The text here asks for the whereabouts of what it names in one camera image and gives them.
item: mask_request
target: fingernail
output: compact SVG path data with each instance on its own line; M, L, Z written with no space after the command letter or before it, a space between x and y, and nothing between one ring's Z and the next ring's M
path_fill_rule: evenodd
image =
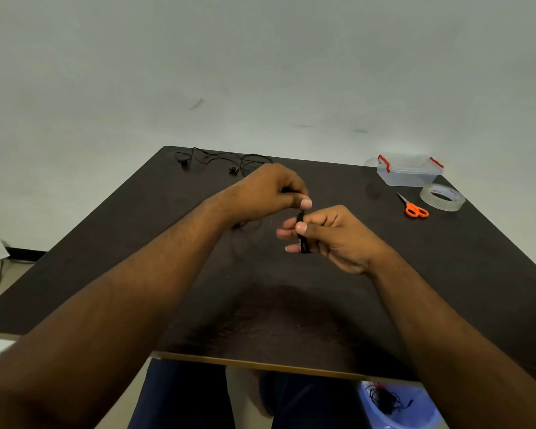
M304 223L303 221L300 221L299 223L296 224L296 231L299 233L299 234L304 234L306 233L306 230L307 230L307 224Z
M300 202L300 208L302 209L310 209L311 208L311 199L309 198L303 198Z

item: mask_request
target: scissors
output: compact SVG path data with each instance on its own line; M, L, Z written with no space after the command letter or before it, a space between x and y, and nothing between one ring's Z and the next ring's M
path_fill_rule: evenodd
M427 218L429 216L429 212L427 212L426 209L420 208L419 206L414 205L409 200L407 200L405 197L403 197L401 194L397 193L397 195L401 198L402 201L405 202L405 213L412 217L412 218Z

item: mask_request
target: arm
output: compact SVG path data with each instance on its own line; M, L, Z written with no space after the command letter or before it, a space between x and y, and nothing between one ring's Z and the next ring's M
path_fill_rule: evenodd
M304 220L287 220L278 237L304 235L312 252L372 279L450 427L536 428L536 381L460 317L399 254L344 206Z
M301 179L264 165L72 296L0 357L0 427L94 427L157 344L222 233L300 205L311 207Z

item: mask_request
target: tape roll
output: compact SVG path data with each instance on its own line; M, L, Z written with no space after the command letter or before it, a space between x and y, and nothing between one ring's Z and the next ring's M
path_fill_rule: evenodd
M435 194L443 195L449 200L444 200ZM439 184L425 185L421 190L420 196L428 205L449 212L458 211L466 201L465 196L460 194L456 189Z

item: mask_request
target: hand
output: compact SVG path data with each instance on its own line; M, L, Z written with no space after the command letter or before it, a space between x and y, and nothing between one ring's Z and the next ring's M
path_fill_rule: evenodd
M217 195L225 201L231 224L260 220L286 208L311 208L303 180L282 164L264 164Z
M276 230L280 239L307 238L310 251L321 253L335 265L352 274L374 273L374 267L387 256L397 255L386 242L364 226L345 206L333 206L284 221ZM286 251L299 253L300 244L288 245Z

